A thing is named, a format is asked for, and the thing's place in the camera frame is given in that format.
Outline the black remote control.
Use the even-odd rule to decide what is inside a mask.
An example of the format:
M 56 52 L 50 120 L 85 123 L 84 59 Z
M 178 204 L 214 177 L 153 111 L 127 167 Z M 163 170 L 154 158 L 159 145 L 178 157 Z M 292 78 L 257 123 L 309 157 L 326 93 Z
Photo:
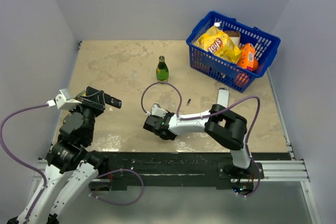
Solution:
M 104 94 L 104 102 L 105 104 L 108 104 L 112 107 L 115 107 L 117 109 L 120 109 L 122 107 L 122 101 L 117 99 L 117 98 L 114 98 L 108 94 Z

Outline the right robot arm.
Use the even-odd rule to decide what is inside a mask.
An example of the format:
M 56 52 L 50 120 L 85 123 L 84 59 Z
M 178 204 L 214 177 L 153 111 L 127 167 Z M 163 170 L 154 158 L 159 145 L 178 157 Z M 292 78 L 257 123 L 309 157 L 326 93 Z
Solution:
M 163 140 L 171 141 L 187 133 L 206 133 L 230 150 L 233 163 L 225 167 L 226 173 L 246 178 L 253 171 L 247 147 L 250 135 L 247 120 L 220 104 L 214 104 L 210 110 L 202 113 L 188 115 L 178 115 L 154 104 L 143 128 Z

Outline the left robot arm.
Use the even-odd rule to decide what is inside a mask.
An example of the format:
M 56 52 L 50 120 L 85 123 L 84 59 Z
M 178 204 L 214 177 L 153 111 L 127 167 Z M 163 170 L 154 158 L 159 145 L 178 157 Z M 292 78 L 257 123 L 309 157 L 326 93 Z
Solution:
M 102 90 L 87 87 L 75 97 L 61 89 L 47 107 L 69 111 L 59 129 L 57 142 L 46 155 L 44 171 L 36 192 L 24 211 L 8 223 L 60 223 L 70 203 L 97 178 L 108 174 L 107 158 L 86 148 L 93 141 L 95 119 L 106 105 L 121 108 L 121 100 Z

